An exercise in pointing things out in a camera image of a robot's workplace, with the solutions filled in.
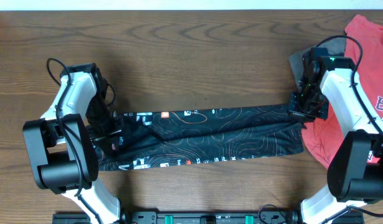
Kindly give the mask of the black orange-patterned jersey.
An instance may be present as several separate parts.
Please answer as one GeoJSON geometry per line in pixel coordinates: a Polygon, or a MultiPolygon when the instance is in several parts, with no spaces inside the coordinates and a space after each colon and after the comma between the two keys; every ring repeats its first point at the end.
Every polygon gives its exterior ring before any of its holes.
{"type": "Polygon", "coordinates": [[[93,136],[100,170],[135,170],[303,152],[303,123],[286,105],[124,113],[93,136]]]}

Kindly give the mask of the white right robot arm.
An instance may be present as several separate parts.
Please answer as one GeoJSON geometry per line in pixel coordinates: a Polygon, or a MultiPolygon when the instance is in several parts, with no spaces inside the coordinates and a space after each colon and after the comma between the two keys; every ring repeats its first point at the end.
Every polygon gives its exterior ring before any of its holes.
{"type": "Polygon", "coordinates": [[[303,54],[300,90],[288,114],[303,122],[328,117],[332,108],[343,141],[327,171],[327,184],[300,203],[300,223],[352,221],[351,212],[383,200],[383,121],[359,81],[357,63],[324,47],[303,54]]]}

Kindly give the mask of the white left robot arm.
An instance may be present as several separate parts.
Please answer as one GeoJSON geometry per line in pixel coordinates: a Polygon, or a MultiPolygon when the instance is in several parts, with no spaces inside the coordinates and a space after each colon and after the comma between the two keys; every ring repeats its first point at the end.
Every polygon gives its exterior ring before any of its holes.
{"type": "Polygon", "coordinates": [[[22,128],[35,183],[72,200],[90,223],[125,223],[120,200],[98,178],[92,143],[113,129],[109,84],[95,63],[64,66],[56,82],[49,109],[22,128]]]}

